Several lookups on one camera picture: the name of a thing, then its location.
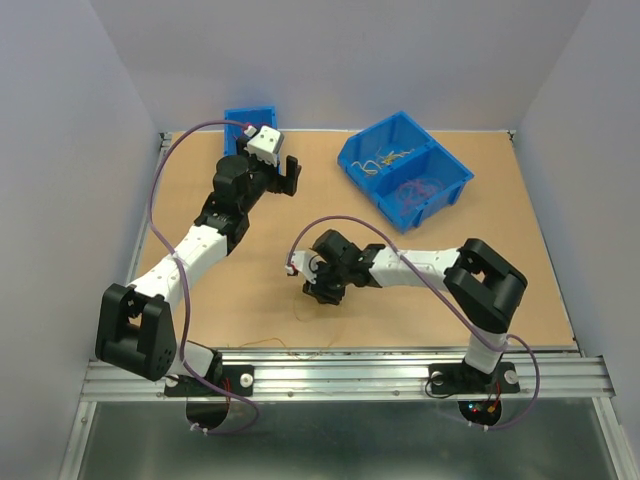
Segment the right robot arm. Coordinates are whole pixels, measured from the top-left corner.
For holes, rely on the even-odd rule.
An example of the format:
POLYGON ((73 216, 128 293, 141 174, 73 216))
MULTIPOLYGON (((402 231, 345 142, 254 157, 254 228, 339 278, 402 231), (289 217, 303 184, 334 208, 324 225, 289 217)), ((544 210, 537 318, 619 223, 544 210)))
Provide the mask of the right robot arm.
POLYGON ((460 366, 461 381, 472 390, 495 380, 507 332, 528 286, 524 274, 480 239, 436 251, 383 244, 361 249, 333 229, 309 250, 295 251, 288 272, 302 274, 303 292, 320 304, 340 304, 350 285, 432 287, 449 293, 474 328, 460 366))

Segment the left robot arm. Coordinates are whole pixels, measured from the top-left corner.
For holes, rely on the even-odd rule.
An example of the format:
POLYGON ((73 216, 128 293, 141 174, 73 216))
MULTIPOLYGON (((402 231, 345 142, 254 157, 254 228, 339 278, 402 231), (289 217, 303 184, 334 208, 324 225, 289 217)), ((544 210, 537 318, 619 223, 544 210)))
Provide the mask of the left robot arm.
POLYGON ((189 290, 227 257, 249 228, 249 212, 266 192, 292 196, 301 167, 287 157, 279 169, 254 155, 219 160, 213 190, 185 237, 151 270, 103 294, 95 354, 147 380, 188 376, 199 393, 215 392, 223 371, 213 350, 177 335, 173 315, 190 303, 189 290))

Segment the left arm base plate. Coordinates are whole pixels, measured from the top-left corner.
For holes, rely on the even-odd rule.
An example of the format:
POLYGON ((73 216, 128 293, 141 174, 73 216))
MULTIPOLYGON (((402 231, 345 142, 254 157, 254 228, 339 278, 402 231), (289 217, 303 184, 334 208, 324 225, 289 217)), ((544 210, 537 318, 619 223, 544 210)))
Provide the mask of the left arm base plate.
MULTIPOLYGON (((208 381, 219 389, 243 396, 253 395, 255 368, 251 364, 229 365, 214 373, 208 381)), ((211 397, 219 393, 189 376, 177 376, 173 382, 165 382, 163 394, 168 398, 211 397)))

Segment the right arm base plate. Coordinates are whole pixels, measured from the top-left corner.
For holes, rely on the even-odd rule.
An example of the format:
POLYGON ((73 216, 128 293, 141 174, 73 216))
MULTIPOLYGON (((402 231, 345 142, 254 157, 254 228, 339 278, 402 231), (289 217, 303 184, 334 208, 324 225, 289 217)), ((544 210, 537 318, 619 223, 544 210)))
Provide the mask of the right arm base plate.
POLYGON ((483 373, 464 362, 440 363, 429 367, 428 391, 438 397, 515 394, 519 377, 511 362, 499 362, 492 373, 483 373))

